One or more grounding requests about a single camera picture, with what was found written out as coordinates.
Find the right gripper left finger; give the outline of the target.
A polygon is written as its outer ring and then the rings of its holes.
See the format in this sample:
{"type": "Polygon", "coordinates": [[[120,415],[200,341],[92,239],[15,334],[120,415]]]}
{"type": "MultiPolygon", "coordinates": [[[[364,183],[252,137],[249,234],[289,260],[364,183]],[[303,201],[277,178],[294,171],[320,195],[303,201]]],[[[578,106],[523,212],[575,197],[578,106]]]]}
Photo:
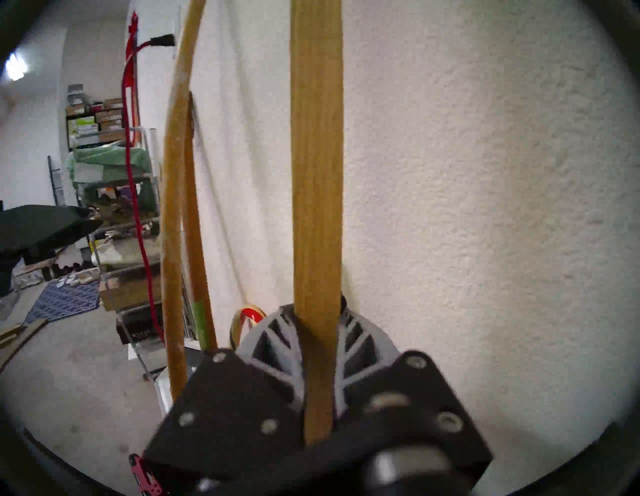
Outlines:
{"type": "Polygon", "coordinates": [[[305,383],[293,306],[237,349],[201,358],[143,453],[158,481],[228,481],[303,449],[305,383]]]}

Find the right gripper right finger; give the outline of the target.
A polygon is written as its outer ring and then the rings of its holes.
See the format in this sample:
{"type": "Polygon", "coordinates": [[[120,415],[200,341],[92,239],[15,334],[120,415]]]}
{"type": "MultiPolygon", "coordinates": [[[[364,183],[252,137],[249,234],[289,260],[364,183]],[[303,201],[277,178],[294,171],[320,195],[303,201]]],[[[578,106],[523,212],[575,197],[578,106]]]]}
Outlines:
{"type": "Polygon", "coordinates": [[[334,431],[372,412],[375,396],[404,397],[407,406],[430,421],[452,448],[453,465],[469,481],[479,481],[493,460],[484,438],[425,353],[401,353],[378,326],[343,308],[338,325],[334,381],[334,431]]]}

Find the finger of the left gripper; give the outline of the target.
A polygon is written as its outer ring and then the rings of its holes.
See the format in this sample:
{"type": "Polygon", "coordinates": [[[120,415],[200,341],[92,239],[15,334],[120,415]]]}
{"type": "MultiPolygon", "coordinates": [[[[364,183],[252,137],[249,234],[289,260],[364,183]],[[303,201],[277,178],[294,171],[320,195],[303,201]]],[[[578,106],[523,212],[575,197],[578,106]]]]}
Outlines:
{"type": "Polygon", "coordinates": [[[33,264],[52,257],[99,229],[91,210],[73,206],[21,205],[1,212],[1,296],[10,292],[12,271],[20,260],[33,264]]]}

